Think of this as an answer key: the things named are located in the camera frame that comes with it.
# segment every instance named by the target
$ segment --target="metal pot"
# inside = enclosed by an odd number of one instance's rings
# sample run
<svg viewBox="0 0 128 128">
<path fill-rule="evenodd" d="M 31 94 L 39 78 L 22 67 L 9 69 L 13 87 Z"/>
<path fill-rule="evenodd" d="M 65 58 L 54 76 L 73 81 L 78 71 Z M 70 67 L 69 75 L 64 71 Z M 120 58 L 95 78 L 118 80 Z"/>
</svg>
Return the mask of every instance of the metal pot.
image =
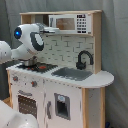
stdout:
<svg viewBox="0 0 128 128">
<path fill-rule="evenodd" d="M 37 63 L 37 58 L 34 56 L 33 58 L 26 60 L 26 61 L 22 61 L 23 65 L 25 66 L 32 66 L 35 65 Z"/>
</svg>

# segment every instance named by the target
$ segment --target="faucet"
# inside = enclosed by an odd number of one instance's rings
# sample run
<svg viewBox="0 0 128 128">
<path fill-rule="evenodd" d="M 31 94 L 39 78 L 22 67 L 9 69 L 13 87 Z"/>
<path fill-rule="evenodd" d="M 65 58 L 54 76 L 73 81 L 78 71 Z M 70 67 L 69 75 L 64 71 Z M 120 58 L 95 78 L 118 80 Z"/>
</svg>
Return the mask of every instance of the faucet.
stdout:
<svg viewBox="0 0 128 128">
<path fill-rule="evenodd" d="M 78 62 L 76 63 L 76 67 L 77 67 L 77 69 L 80 69 L 80 70 L 82 70 L 82 69 L 85 69 L 86 68 L 86 62 L 85 63 L 82 63 L 81 62 L 81 55 L 82 54 L 87 54 L 88 56 L 89 56 L 89 58 L 90 58 L 90 65 L 93 65 L 93 57 L 92 57 L 92 55 L 88 52 L 88 51 L 81 51 L 80 53 L 79 53 L 79 55 L 78 55 Z"/>
</svg>

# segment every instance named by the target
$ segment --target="play kitchen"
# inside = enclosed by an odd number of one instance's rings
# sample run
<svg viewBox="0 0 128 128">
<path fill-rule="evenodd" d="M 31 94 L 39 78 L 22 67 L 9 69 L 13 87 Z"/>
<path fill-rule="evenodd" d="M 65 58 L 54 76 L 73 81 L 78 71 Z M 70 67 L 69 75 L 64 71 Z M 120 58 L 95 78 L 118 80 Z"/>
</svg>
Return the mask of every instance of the play kitchen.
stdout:
<svg viewBox="0 0 128 128">
<path fill-rule="evenodd" d="M 40 128 L 105 128 L 105 86 L 114 77 L 101 70 L 101 11 L 30 12 L 21 19 L 59 27 L 60 34 L 43 37 L 36 64 L 7 68 L 13 109 L 35 116 Z"/>
</svg>

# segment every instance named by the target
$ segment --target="handle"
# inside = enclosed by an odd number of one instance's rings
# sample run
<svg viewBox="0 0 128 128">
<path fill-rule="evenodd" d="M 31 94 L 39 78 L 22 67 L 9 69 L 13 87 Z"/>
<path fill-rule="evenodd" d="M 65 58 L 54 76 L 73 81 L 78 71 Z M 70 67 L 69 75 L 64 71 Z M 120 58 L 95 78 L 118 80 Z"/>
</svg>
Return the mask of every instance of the handle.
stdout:
<svg viewBox="0 0 128 128">
<path fill-rule="evenodd" d="M 51 119 L 51 114 L 50 114 L 50 110 L 49 110 L 50 106 L 51 106 L 51 102 L 49 101 L 48 104 L 47 104 L 47 116 L 48 116 L 48 119 Z"/>
<path fill-rule="evenodd" d="M 19 90 L 19 93 L 22 94 L 22 95 L 25 95 L 25 96 L 32 96 L 31 93 L 26 93 L 26 92 L 24 92 L 22 90 Z"/>
<path fill-rule="evenodd" d="M 50 18 L 50 27 L 52 27 L 53 18 Z"/>
</svg>

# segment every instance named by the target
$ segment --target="knob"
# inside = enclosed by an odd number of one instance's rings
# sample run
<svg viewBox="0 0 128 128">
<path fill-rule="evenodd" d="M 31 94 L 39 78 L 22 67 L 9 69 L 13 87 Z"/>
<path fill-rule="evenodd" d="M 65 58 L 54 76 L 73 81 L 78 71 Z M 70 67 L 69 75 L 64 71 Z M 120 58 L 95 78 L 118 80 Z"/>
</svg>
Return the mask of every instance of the knob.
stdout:
<svg viewBox="0 0 128 128">
<path fill-rule="evenodd" d="M 32 87 L 36 87 L 37 86 L 37 82 L 36 81 L 32 81 L 31 84 L 32 84 Z"/>
<path fill-rule="evenodd" d="M 14 77 L 13 77 L 13 80 L 14 80 L 14 81 L 18 81 L 18 77 L 17 77 L 17 76 L 14 76 Z"/>
</svg>

